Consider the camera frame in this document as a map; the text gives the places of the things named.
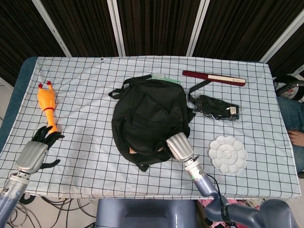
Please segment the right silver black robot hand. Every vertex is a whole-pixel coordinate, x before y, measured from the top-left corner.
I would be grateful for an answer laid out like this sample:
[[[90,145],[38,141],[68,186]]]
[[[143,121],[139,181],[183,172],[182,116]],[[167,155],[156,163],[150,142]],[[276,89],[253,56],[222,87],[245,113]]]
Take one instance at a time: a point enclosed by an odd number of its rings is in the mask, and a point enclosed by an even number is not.
[[[171,152],[172,157],[178,162],[186,163],[190,160],[195,162],[198,159],[199,156],[194,156],[194,149],[184,132],[172,128],[161,139]]]

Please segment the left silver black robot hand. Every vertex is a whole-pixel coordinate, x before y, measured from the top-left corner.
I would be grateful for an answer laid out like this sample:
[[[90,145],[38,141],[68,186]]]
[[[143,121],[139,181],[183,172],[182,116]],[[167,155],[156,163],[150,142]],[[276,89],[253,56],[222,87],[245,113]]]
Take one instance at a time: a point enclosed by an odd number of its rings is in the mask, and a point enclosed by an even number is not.
[[[35,133],[32,140],[25,145],[16,162],[16,167],[19,172],[31,175],[40,169],[53,168],[60,163],[60,159],[51,163],[44,162],[45,156],[52,145],[57,140],[65,137],[62,133],[56,131],[47,135],[52,128],[52,126],[41,127]]]

